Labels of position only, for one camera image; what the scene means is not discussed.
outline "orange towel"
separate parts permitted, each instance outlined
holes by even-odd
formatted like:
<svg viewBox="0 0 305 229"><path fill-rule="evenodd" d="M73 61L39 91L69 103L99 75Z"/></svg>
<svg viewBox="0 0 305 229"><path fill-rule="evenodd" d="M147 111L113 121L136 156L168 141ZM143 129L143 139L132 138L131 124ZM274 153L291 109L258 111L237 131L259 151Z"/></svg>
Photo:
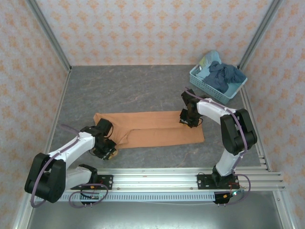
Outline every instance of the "orange towel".
<svg viewBox="0 0 305 229"><path fill-rule="evenodd" d="M113 113L94 115L113 124L110 137L117 149L174 146L204 142L202 127L189 128L179 123L180 111Z"/></svg>

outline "gray floor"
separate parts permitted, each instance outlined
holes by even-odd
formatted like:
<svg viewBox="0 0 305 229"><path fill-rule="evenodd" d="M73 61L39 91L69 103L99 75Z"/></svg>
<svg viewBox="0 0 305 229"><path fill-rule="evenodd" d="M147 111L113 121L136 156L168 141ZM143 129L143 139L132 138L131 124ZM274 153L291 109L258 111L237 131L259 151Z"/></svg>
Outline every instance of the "gray floor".
<svg viewBox="0 0 305 229"><path fill-rule="evenodd" d="M67 202L45 203L33 210L28 229L281 229L272 192L252 192L227 207L179 202L103 202L71 208Z"/></svg>
<svg viewBox="0 0 305 229"><path fill-rule="evenodd" d="M189 83L190 65L140 66L79 66L73 67L62 104L58 123L81 129L94 125L98 113L177 111L184 103L184 87L193 88L197 95L203 92ZM237 94L228 107L243 107ZM85 163L96 168L165 168L212 167L223 153L220 126L203 119L205 142L200 144L123 149L118 156L103 161L82 155L72 165ZM51 150L55 150L73 136L56 128ZM240 166L260 165L256 148L243 158Z"/></svg>

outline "gray marble surface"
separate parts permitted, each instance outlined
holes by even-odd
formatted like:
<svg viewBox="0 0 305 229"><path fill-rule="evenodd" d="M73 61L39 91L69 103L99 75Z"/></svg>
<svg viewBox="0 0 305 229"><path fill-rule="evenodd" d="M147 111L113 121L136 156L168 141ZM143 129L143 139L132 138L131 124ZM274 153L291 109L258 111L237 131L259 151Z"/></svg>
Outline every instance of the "gray marble surface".
<svg viewBox="0 0 305 229"><path fill-rule="evenodd" d="M76 129L94 125L98 113L145 111L178 111L184 107L181 93L184 87L203 92L189 83L191 65L139 66L78 66L73 67L63 100L59 124ZM226 105L243 107L240 94ZM103 161L86 152L73 167L85 163L96 168L165 168L212 167L220 159L224 147L220 126L203 119L204 143L182 146L121 149L116 157ZM55 150L74 136L56 127L51 150ZM239 166L260 165L255 147L247 153Z"/></svg>

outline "orange floral pattern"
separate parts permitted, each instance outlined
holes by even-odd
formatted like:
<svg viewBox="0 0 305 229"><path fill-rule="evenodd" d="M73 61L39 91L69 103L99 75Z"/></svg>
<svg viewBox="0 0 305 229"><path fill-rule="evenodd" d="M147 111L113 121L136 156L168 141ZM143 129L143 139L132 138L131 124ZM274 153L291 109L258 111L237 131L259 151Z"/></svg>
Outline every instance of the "orange floral pattern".
<svg viewBox="0 0 305 229"><path fill-rule="evenodd" d="M196 64L211 49L236 65L272 0L37 2L71 65Z"/></svg>
<svg viewBox="0 0 305 229"><path fill-rule="evenodd" d="M0 1L0 227L12 228L67 72L26 1Z"/></svg>
<svg viewBox="0 0 305 229"><path fill-rule="evenodd" d="M247 92L274 170L305 225L305 2L285 1L246 67Z"/></svg>

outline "blue basket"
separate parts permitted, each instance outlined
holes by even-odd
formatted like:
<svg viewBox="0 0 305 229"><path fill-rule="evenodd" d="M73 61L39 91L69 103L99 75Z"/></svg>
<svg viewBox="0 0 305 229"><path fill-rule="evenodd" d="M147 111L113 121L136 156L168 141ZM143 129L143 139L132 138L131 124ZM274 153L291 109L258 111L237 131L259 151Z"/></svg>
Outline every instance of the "blue basket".
<svg viewBox="0 0 305 229"><path fill-rule="evenodd" d="M242 86L247 82L248 78L246 78L242 83L228 83L229 88L223 94L210 85L204 83L202 80L196 77L196 75L200 72L199 65L196 65L190 71L190 83L194 84L196 87L203 90L205 93L209 94L211 97L215 98L219 102L226 104L230 99L232 99L237 92L242 88Z"/></svg>

